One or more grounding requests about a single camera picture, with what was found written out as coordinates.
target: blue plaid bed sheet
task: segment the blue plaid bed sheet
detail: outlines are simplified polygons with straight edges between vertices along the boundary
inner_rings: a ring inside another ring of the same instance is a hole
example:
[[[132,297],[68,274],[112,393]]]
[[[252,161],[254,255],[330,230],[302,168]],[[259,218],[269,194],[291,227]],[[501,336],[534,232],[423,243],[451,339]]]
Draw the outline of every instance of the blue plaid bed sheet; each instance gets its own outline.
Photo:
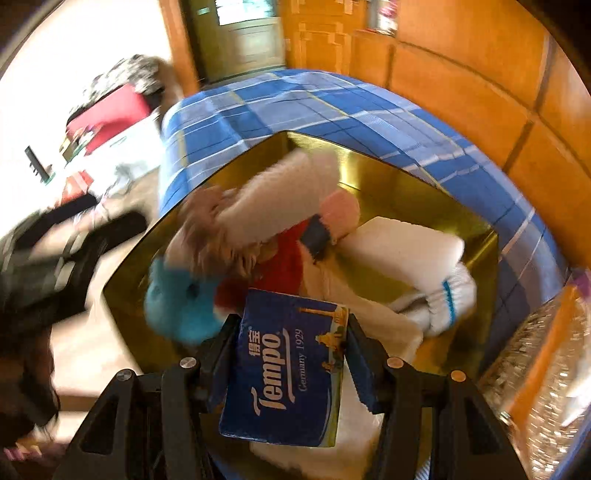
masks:
[[[163,122],[160,212],[240,153],[281,130],[325,138],[433,183],[499,234],[498,295],[484,364],[569,274],[552,234],[472,142],[406,98],[334,73],[279,70],[200,92]]]

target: blue plush toy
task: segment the blue plush toy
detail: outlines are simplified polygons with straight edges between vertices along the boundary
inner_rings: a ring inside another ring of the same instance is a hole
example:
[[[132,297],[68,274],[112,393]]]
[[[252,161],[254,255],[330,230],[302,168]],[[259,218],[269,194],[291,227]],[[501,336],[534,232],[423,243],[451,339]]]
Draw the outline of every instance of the blue plush toy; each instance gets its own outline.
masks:
[[[166,267],[157,257],[150,266],[144,300],[146,322],[172,340],[198,345],[217,335],[223,321],[213,313],[219,280],[195,280],[186,270]]]

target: gold box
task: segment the gold box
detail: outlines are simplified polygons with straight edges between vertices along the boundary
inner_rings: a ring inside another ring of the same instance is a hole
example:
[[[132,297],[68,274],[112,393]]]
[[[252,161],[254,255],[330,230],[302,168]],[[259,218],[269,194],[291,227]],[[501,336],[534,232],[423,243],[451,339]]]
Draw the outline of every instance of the gold box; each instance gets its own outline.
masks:
[[[463,262],[478,285],[476,311],[446,333],[426,339],[419,348],[414,366],[438,374],[462,369],[475,378],[488,338],[496,296],[498,237],[491,225],[454,200],[440,186],[429,185],[381,160],[296,132],[279,132],[260,142],[209,177],[207,184],[217,184],[225,189],[240,187],[297,147],[336,150],[341,184],[358,198],[362,222],[379,215],[454,233],[464,239]],[[177,213],[178,205],[146,233],[103,291],[125,343],[144,372],[165,369],[180,359],[172,342],[158,336],[146,325],[143,311],[148,269],[154,255],[177,231]],[[408,288],[353,261],[338,256],[336,261],[350,286],[362,297],[385,303],[393,301]]]

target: white cloth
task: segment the white cloth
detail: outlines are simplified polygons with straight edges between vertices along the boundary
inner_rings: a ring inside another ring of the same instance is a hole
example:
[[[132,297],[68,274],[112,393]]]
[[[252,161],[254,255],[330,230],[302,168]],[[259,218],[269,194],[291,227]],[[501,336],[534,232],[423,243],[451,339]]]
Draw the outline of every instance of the white cloth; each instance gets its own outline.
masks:
[[[322,262],[314,264],[303,251],[302,295],[347,305],[365,334],[382,342],[390,356],[411,362],[423,340],[422,331],[404,315],[386,306],[357,296]],[[359,480],[369,466],[377,445],[384,416],[373,415],[359,401],[346,366],[337,426],[336,443],[331,448],[294,447],[251,442],[251,451],[284,469],[297,469],[308,478]]]
[[[389,278],[431,293],[460,261],[464,241],[421,225],[375,217],[343,238],[339,251]]]

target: doorway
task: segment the doorway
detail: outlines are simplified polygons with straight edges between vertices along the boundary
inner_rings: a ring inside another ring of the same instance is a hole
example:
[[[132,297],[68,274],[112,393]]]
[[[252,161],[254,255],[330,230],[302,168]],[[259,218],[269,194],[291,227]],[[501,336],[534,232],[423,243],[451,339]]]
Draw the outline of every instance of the doorway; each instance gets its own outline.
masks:
[[[274,0],[188,0],[187,7],[208,83],[285,64]]]

